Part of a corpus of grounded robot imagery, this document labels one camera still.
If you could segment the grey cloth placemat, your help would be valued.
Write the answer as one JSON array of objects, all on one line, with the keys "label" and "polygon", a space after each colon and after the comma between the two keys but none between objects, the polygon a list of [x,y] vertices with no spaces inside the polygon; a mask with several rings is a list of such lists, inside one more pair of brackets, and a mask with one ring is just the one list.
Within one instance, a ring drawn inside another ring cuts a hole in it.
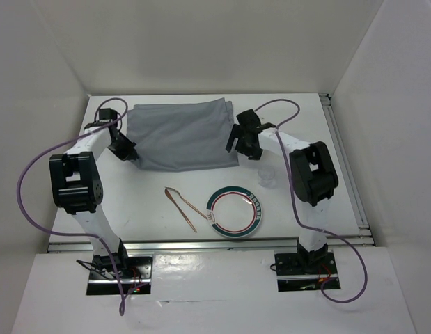
[{"label": "grey cloth placemat", "polygon": [[185,172],[238,166],[226,144],[234,125],[224,98],[196,104],[137,104],[127,114],[140,170]]}]

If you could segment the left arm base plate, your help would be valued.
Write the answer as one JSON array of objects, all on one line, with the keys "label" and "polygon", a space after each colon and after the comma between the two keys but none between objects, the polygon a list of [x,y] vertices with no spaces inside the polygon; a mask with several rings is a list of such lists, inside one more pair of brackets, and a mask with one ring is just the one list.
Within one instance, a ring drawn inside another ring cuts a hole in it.
[{"label": "left arm base plate", "polygon": [[[88,270],[87,296],[114,296],[120,294],[116,275],[113,271],[98,269],[96,264],[83,260],[76,260],[84,269]],[[128,257],[127,268],[118,272],[124,294],[148,295],[151,293],[152,283],[152,255]]]}]

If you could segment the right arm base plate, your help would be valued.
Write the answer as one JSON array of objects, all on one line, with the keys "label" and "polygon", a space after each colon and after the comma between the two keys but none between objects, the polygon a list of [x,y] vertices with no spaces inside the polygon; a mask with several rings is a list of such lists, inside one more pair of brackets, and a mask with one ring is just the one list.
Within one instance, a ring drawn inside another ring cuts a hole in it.
[{"label": "right arm base plate", "polygon": [[276,274],[279,292],[305,292],[324,289],[340,289],[340,279],[334,254],[327,256],[314,267],[304,268],[295,253],[277,253],[269,268]]}]

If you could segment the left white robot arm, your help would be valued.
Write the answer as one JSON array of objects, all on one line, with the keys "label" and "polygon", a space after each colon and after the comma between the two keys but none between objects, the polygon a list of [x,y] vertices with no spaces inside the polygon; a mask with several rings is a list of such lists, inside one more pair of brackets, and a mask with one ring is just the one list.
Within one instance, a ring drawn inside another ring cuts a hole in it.
[{"label": "left white robot arm", "polygon": [[97,160],[110,150],[121,161],[139,158],[135,143],[114,122],[118,112],[100,109],[98,119],[85,126],[85,138],[63,154],[49,158],[52,194],[57,207],[65,210],[82,227],[93,246],[93,266],[106,270],[115,278],[130,269],[127,251],[106,218],[101,203],[104,189]]}]

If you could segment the clear plastic cup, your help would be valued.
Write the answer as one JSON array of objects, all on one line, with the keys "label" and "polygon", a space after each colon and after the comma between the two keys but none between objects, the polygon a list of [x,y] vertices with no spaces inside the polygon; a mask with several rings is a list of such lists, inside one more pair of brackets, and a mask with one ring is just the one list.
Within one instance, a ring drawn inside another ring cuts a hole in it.
[{"label": "clear plastic cup", "polygon": [[264,188],[275,187],[275,170],[271,166],[263,166],[258,170],[258,183]]}]

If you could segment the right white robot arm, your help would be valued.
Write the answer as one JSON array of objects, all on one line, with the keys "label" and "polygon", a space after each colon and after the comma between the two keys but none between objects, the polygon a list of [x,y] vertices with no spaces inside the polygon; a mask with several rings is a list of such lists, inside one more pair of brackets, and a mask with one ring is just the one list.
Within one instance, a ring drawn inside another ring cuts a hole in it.
[{"label": "right white robot arm", "polygon": [[264,151],[284,159],[290,173],[290,195],[293,202],[300,202],[304,213],[299,223],[296,264],[304,273],[315,271],[327,256],[327,211],[338,187],[327,145],[295,138],[269,122],[262,124],[256,112],[249,109],[237,115],[226,150],[235,150],[250,160],[259,160]]}]

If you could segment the white plate green red rim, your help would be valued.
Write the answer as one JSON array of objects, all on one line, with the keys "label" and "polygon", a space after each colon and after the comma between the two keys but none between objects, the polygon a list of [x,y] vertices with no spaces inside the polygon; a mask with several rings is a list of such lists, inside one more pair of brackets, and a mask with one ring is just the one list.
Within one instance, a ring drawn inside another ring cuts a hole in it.
[{"label": "white plate green red rim", "polygon": [[210,227],[229,239],[253,235],[263,216],[258,197],[240,186],[226,186],[215,191],[207,201],[206,211]]}]

